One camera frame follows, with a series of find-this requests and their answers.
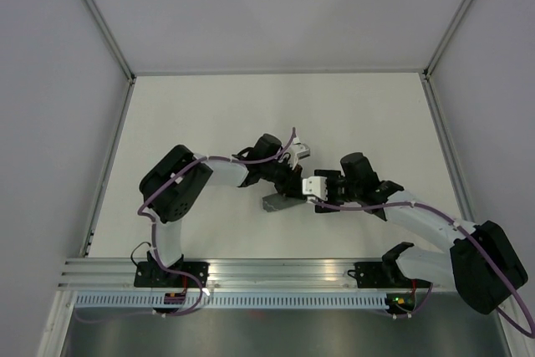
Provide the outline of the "grey cloth napkin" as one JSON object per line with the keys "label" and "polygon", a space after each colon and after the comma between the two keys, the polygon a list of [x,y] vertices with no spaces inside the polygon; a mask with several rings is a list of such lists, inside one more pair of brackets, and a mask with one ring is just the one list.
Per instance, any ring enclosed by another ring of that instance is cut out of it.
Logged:
{"label": "grey cloth napkin", "polygon": [[265,196],[262,199],[262,209],[265,212],[279,212],[285,209],[303,205],[305,199],[284,196],[278,193]]}

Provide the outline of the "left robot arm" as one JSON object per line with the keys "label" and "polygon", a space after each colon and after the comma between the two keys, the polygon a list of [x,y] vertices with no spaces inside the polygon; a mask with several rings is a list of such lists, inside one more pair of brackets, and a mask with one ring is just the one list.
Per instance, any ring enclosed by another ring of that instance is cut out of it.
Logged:
{"label": "left robot arm", "polygon": [[264,211],[294,207],[306,202],[300,161],[310,154],[295,131],[286,144],[264,134],[254,146],[230,157],[203,156],[185,145],[173,147],[139,184],[143,203],[137,215],[152,224],[149,255],[155,263],[154,278],[166,287],[181,281],[182,221],[205,187],[246,188],[267,181],[275,192],[262,199]]}

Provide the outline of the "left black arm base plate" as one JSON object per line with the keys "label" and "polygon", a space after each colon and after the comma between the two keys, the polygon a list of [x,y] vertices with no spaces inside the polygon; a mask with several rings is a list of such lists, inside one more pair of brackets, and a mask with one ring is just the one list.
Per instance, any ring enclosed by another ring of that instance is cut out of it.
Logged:
{"label": "left black arm base plate", "polygon": [[135,288],[199,288],[195,277],[202,286],[206,285],[209,276],[210,264],[200,261],[185,261],[182,264],[171,267],[186,273],[186,276],[176,273],[168,273],[162,270],[156,261],[140,262],[137,265],[134,279]]}

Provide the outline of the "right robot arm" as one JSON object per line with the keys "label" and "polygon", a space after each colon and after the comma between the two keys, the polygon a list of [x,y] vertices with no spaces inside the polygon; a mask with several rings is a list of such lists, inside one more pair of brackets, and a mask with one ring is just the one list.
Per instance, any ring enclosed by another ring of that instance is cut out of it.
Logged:
{"label": "right robot arm", "polygon": [[525,267],[495,222],[457,220],[425,204],[403,186],[381,180],[360,152],[343,157],[340,165],[302,181],[317,213],[368,212],[436,247],[430,252],[401,242],[385,252],[380,279],[387,288],[411,282],[453,288],[469,307],[489,314],[527,283]]}

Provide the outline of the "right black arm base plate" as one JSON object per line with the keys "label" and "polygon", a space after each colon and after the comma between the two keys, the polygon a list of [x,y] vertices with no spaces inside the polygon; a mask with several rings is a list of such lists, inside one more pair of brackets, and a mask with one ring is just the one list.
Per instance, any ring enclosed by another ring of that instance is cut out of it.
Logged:
{"label": "right black arm base plate", "polygon": [[395,264],[380,261],[356,262],[347,275],[362,289],[420,289],[431,285],[424,280],[407,278]]}

